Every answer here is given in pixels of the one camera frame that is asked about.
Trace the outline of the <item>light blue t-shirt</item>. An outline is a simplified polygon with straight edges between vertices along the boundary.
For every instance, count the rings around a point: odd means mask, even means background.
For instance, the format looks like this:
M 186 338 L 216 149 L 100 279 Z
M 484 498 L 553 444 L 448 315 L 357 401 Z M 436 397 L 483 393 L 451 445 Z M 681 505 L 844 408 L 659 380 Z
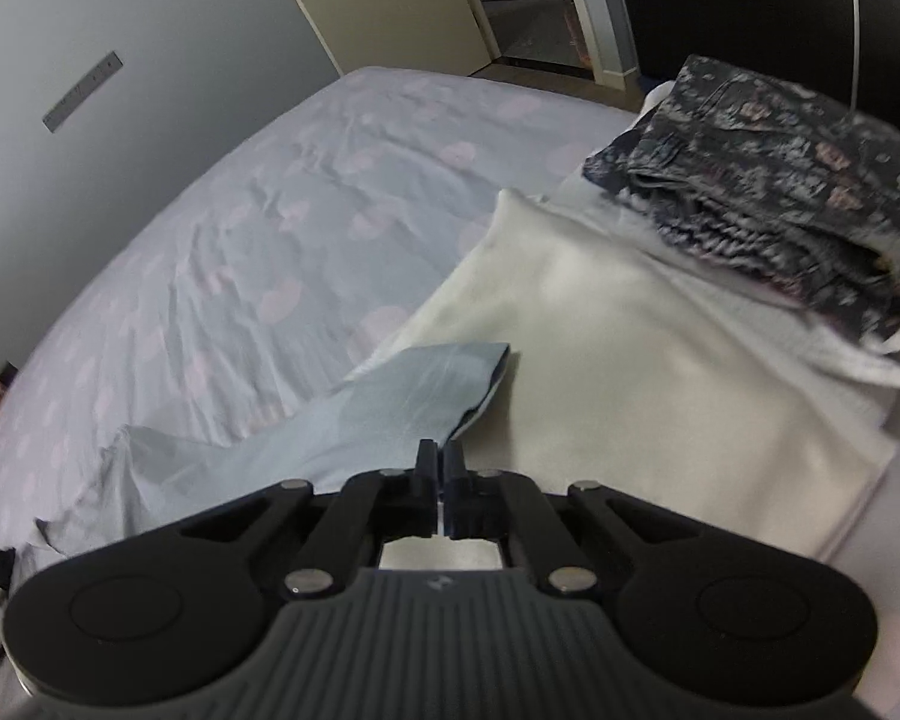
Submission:
M 419 442 L 445 445 L 482 417 L 509 366 L 505 343 L 408 348 L 297 415 L 230 447 L 123 427 L 74 504 L 42 523 L 20 573 L 150 532 L 284 479 L 318 494 L 349 478 L 416 465 Z

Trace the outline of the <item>cream folded cloth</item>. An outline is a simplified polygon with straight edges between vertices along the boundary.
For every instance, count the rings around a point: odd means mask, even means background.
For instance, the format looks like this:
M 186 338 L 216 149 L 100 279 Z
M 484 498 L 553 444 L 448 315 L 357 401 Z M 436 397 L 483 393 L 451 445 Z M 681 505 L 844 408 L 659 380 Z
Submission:
M 512 190 L 375 356 L 476 341 L 507 344 L 512 367 L 468 458 L 548 491 L 593 479 L 821 557 L 896 452 L 854 394 L 743 343 L 644 255 Z

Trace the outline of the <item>blue bedsheet with pink clouds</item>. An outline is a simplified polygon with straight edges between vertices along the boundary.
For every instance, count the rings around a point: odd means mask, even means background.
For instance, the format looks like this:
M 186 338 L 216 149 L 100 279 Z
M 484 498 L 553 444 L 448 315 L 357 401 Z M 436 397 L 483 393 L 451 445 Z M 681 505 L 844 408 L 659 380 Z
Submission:
M 374 353 L 486 232 L 627 110 L 364 68 L 185 188 L 46 333 L 0 408 L 0 546 L 84 493 L 121 427 L 229 445 Z

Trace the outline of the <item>white folded knit cloth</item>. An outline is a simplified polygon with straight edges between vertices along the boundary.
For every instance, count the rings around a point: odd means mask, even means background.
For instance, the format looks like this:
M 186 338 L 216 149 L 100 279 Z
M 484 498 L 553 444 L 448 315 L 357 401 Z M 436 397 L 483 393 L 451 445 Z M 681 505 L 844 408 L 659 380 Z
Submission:
M 670 94 L 673 85 L 656 88 L 639 117 L 624 132 L 645 119 Z M 854 340 L 834 323 L 765 284 L 670 249 L 648 221 L 610 202 L 600 187 L 587 181 L 583 164 L 567 177 L 552 199 L 546 200 L 548 210 L 633 245 L 658 260 L 668 277 L 699 301 L 717 305 L 752 333 L 782 346 L 814 369 L 855 385 L 900 390 L 900 329 L 888 340 Z

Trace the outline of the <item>dark patterned folded garment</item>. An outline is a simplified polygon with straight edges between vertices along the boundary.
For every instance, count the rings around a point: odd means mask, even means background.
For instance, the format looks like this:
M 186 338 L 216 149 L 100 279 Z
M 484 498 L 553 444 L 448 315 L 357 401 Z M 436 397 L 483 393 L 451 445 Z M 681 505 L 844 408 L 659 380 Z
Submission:
M 582 174 L 670 249 L 765 284 L 854 340 L 900 329 L 900 133 L 878 119 L 693 55 Z

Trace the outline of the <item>cream bedroom door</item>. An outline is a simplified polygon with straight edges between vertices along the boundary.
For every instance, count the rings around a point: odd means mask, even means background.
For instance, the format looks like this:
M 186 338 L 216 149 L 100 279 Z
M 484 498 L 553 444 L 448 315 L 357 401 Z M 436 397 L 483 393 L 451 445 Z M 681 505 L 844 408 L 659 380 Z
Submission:
M 295 0 L 334 68 L 471 75 L 491 51 L 470 0 Z

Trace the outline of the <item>dark wardrobe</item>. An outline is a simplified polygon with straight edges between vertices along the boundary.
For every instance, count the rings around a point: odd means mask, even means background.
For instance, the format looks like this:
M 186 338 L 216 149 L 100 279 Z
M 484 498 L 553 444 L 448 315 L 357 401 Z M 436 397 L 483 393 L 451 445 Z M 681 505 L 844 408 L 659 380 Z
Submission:
M 900 130 L 900 0 L 624 0 L 642 75 L 692 54 L 800 83 Z

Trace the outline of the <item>grey wall plate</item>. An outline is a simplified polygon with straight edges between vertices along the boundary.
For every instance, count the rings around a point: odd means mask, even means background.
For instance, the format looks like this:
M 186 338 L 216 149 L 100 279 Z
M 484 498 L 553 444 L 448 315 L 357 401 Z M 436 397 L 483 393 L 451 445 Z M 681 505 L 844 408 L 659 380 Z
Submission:
M 43 115 L 43 126 L 50 133 L 55 133 L 76 110 L 82 106 L 92 94 L 102 88 L 115 73 L 123 68 L 123 60 L 116 52 L 109 52 L 97 62 L 86 75 L 59 98 L 52 109 Z

